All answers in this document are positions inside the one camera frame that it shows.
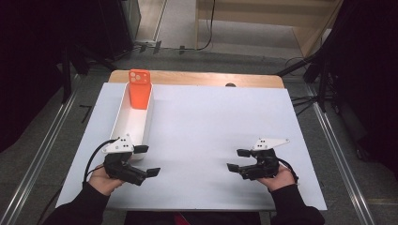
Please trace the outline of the red cloth strip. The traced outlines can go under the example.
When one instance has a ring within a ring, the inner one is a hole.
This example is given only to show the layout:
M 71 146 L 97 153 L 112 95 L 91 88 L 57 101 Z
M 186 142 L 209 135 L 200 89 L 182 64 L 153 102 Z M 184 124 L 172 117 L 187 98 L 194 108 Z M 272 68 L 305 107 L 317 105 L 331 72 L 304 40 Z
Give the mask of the red cloth strip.
M 174 213 L 175 225 L 191 225 L 180 213 Z

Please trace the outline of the wooden table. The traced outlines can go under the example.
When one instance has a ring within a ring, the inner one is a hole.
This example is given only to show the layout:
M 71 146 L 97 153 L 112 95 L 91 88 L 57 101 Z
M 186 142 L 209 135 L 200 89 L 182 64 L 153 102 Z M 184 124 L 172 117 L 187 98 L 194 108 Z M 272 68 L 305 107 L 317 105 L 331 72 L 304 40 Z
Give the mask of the wooden table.
M 284 88 L 282 78 L 277 75 L 167 70 L 149 70 L 149 72 L 153 84 L 225 86 L 230 82 L 236 87 Z

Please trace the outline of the black curtain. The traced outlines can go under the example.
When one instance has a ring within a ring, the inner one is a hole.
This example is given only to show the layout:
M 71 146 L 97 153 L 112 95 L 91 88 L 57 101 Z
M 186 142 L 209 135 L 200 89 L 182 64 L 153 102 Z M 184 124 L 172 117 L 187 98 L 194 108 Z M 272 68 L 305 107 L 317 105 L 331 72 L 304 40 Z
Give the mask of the black curtain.
M 117 0 L 0 0 L 0 153 L 18 141 L 49 99 L 71 94 L 69 67 L 88 71 L 100 25 Z
M 398 0 L 343 0 L 322 51 L 360 157 L 398 178 Z

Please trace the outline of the small black floor clips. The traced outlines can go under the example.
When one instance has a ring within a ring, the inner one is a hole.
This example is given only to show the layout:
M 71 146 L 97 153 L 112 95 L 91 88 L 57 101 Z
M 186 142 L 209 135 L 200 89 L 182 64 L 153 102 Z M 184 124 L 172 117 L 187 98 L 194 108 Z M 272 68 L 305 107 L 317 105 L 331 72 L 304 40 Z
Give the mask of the small black floor clips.
M 180 46 L 179 48 L 162 47 L 161 41 L 137 42 L 137 46 L 140 53 L 151 50 L 153 54 L 159 53 L 160 51 L 177 51 L 179 54 L 183 54 L 187 50 L 184 46 Z

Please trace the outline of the person's left hand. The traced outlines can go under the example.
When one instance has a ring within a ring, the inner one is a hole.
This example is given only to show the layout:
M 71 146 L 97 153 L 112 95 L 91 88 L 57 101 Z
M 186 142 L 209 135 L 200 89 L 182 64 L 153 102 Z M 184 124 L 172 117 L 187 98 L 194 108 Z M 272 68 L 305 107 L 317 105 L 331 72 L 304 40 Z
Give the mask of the person's left hand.
M 124 181 L 111 178 L 102 165 L 99 165 L 92 172 L 88 183 L 99 193 L 110 196 L 115 189 L 121 187 Z

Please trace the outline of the aluminium floor rail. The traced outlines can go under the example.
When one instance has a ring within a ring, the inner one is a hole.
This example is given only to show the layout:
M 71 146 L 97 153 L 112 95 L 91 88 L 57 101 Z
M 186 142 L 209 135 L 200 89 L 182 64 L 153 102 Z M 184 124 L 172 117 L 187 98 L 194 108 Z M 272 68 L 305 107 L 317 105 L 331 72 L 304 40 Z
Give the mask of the aluminium floor rail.
M 321 110 L 319 103 L 314 104 L 314 111 L 326 136 L 330 151 L 334 157 L 339 173 L 342 176 L 345 189 L 347 190 L 349 199 L 357 213 L 360 224 L 375 225 L 374 217 L 344 156 L 343 149 L 335 135 L 328 115 Z
M 0 225 L 14 225 L 19 214 L 21 213 L 30 192 L 35 185 L 38 175 L 41 172 L 44 163 L 49 156 L 54 142 L 63 127 L 69 114 L 72 104 L 75 101 L 77 90 L 80 88 L 83 78 L 76 74 L 72 79 L 72 88 L 70 97 L 65 103 L 62 103 L 54 120 L 51 123 L 38 151 L 36 152 L 30 166 L 27 169 L 21 183 L 17 186 L 16 191 L 8 204 L 8 208 L 0 219 Z

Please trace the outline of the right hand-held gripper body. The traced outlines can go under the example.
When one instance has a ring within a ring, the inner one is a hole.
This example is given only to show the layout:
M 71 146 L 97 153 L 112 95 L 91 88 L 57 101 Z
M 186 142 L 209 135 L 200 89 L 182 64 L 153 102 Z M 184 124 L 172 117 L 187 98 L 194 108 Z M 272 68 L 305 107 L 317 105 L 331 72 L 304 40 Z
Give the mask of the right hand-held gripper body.
M 274 148 L 289 143 L 288 139 L 260 138 L 251 149 L 251 157 L 256 159 L 253 165 L 240 167 L 243 179 L 255 180 L 257 178 L 271 178 L 278 173 L 280 160 Z

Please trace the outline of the white plastic bin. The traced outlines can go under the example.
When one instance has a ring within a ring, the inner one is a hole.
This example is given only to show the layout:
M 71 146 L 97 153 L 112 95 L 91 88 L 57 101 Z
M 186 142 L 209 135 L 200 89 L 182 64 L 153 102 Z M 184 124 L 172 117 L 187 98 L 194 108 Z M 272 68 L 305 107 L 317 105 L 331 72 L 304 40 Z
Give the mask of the white plastic bin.
M 133 109 L 130 105 L 130 89 L 129 84 L 125 85 L 121 103 L 112 130 L 112 139 L 130 135 L 134 145 L 148 145 L 149 131 L 151 127 L 151 119 L 153 112 L 153 94 L 150 93 L 148 107 L 146 110 Z M 138 161 L 143 159 L 146 153 L 133 155 L 130 160 Z

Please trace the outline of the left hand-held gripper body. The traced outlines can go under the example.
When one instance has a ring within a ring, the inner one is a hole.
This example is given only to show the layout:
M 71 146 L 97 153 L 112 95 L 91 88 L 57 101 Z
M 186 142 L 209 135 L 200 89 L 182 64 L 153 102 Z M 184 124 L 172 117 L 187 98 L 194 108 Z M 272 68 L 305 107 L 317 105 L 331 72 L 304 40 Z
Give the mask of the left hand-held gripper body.
M 146 180 L 146 172 L 130 165 L 130 158 L 136 155 L 134 146 L 129 134 L 118 137 L 103 150 L 103 166 L 111 178 L 141 186 Z

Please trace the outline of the light wooden shelf unit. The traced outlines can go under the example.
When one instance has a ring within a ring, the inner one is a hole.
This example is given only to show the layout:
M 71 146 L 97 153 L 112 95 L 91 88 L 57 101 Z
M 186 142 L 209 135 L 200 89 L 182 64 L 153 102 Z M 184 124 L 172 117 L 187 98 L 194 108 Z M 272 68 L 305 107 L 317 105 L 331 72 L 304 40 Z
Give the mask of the light wooden shelf unit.
M 195 0 L 195 44 L 199 21 L 261 23 L 291 26 L 303 56 L 330 29 L 344 0 Z

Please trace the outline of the person's right hand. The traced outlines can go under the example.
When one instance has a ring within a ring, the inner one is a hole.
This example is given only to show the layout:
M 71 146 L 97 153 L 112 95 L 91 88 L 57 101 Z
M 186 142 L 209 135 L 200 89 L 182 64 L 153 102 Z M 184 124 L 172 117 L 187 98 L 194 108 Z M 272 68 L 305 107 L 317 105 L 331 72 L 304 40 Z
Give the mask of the person's right hand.
M 279 167 L 278 173 L 275 177 L 257 178 L 257 181 L 266 186 L 269 191 L 275 191 L 277 189 L 295 184 L 293 174 L 284 166 Z

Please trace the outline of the orange phone case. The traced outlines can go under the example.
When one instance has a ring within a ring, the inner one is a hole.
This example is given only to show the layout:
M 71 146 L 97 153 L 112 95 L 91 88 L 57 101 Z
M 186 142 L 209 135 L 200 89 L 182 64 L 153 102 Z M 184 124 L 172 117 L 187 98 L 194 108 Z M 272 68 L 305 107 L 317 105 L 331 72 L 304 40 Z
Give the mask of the orange phone case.
M 146 110 L 152 89 L 150 72 L 145 69 L 129 71 L 130 105 L 133 109 Z

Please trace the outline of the white board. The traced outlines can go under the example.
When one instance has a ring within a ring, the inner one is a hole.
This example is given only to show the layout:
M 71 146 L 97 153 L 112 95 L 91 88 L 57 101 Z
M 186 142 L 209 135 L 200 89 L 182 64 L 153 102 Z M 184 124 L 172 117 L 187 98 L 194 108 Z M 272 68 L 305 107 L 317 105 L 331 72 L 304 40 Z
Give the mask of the white board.
M 154 108 L 143 168 L 160 173 L 137 187 L 125 184 L 108 203 L 112 209 L 147 211 L 266 211 L 274 207 L 267 189 L 229 172 L 228 164 L 249 165 L 237 150 L 261 138 L 283 139 L 276 147 L 298 175 L 306 204 L 326 203 L 294 113 L 282 88 L 193 85 L 153 87 Z

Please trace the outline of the black metal stand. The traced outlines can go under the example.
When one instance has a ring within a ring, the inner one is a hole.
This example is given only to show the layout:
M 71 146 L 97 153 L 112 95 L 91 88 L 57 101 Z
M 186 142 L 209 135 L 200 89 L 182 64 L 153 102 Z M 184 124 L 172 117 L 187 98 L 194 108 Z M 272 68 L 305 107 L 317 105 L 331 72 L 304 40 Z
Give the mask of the black metal stand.
M 286 67 L 285 69 L 278 71 L 277 76 L 283 77 L 295 70 L 304 68 L 307 66 L 304 74 L 302 75 L 303 81 L 306 83 L 314 83 L 316 79 L 319 79 L 318 91 L 314 97 L 310 97 L 310 100 L 316 102 L 322 113 L 326 111 L 325 101 L 328 78 L 329 78 L 329 59 L 322 53 L 316 52 L 308 57 L 300 59 L 297 63 Z

